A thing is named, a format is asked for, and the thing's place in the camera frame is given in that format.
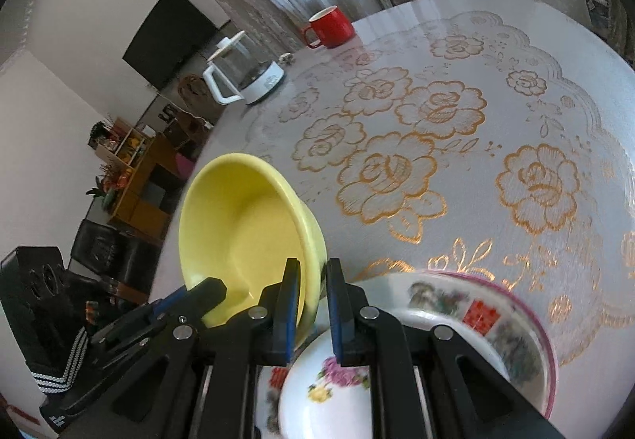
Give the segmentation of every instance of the black tv screen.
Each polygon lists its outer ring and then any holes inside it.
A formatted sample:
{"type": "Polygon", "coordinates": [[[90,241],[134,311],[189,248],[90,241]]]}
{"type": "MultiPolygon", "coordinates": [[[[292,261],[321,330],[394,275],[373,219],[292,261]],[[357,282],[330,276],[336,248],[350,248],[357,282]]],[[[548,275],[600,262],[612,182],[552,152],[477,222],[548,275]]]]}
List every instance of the black tv screen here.
{"type": "Polygon", "coordinates": [[[161,90],[218,29],[188,0],[159,0],[123,59],[161,90]]]}

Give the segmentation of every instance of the pink object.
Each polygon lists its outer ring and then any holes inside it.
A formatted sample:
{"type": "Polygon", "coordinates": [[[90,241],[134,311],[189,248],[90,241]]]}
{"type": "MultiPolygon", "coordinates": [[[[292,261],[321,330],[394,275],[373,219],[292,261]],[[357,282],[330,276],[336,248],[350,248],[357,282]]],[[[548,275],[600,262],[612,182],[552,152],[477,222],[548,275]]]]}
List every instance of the pink object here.
{"type": "Polygon", "coordinates": [[[177,153],[177,169],[181,179],[187,181],[194,170],[194,162],[185,158],[181,153],[177,153]]]}

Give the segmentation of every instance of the lace tablecloth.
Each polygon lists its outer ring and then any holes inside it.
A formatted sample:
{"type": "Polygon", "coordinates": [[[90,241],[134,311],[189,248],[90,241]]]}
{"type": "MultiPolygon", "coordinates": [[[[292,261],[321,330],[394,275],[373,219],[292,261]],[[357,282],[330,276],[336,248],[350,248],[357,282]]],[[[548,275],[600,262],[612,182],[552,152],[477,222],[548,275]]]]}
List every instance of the lace tablecloth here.
{"type": "MultiPolygon", "coordinates": [[[[635,383],[635,74],[538,0],[419,0],[302,50],[264,101],[233,104],[197,164],[265,159],[349,280],[477,274],[554,343],[552,422],[599,437],[635,383]]],[[[152,291],[182,284],[178,214],[152,291]]]]}

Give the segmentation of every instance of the red mug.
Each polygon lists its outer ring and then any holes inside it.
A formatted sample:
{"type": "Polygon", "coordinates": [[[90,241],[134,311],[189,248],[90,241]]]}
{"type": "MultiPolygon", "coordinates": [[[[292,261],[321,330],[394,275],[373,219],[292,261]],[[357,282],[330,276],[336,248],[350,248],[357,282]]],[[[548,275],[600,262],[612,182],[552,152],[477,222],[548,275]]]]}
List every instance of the red mug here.
{"type": "Polygon", "coordinates": [[[309,48],[318,48],[320,45],[324,45],[326,48],[337,47],[344,42],[348,42],[354,36],[355,29],[350,20],[345,17],[337,6],[330,6],[315,13],[309,19],[309,25],[302,30],[304,43],[309,48]],[[317,45],[315,45],[315,42],[309,42],[307,38],[309,29],[313,29],[318,36],[317,45]]]}

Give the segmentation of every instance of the wall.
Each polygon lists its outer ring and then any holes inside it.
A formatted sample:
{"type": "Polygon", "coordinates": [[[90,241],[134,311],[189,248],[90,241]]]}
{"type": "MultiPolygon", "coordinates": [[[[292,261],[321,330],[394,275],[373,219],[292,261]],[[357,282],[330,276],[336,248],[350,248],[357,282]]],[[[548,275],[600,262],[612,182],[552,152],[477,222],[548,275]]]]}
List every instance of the wall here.
{"type": "Polygon", "coordinates": [[[0,7],[0,75],[8,59],[26,46],[35,0],[5,0],[0,7]]]}
{"type": "MultiPolygon", "coordinates": [[[[154,90],[122,57],[158,0],[37,0],[27,48],[99,113],[136,122],[154,90]]],[[[220,27],[214,0],[190,0],[220,27]]]]}
{"type": "MultiPolygon", "coordinates": [[[[56,245],[67,263],[99,173],[87,141],[100,116],[28,51],[0,76],[0,107],[0,258],[17,245],[56,245]]],[[[0,313],[0,392],[39,417],[44,397],[0,313]]]]}

